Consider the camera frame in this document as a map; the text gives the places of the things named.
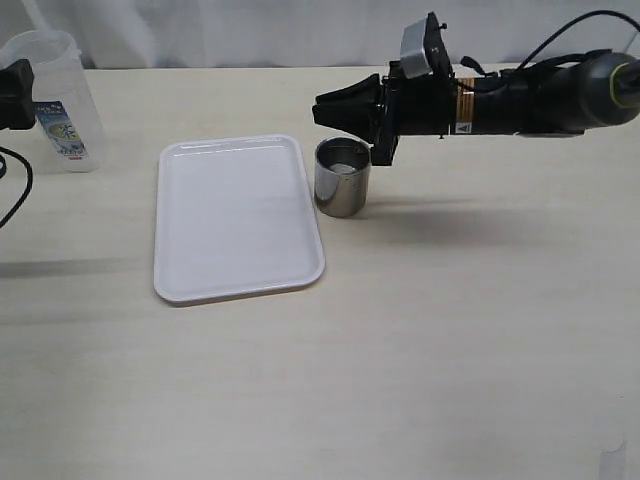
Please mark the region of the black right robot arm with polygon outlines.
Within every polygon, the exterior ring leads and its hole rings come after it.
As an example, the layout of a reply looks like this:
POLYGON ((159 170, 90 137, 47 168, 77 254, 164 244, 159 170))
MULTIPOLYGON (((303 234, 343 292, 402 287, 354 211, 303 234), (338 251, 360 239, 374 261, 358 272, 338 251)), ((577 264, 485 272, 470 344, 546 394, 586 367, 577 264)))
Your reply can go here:
POLYGON ((316 124, 366 142, 375 166, 393 162, 403 136, 565 138, 624 125, 639 115, 639 60, 598 49, 485 71, 464 56, 473 77, 455 74, 435 13, 407 26, 400 57, 372 74, 316 97, 316 124))

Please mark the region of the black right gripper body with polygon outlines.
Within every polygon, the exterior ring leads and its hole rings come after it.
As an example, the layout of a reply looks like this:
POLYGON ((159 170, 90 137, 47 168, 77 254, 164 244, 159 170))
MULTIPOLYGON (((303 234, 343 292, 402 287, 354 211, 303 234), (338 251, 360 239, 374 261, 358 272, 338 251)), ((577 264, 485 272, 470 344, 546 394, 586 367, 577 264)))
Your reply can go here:
POLYGON ((371 163, 377 167, 393 163, 402 136, 444 136, 453 122, 454 71, 441 34, 447 26, 433 11, 425 17, 425 46, 432 72, 407 79, 400 53, 389 63, 388 74, 382 79, 379 130, 371 148, 371 163))

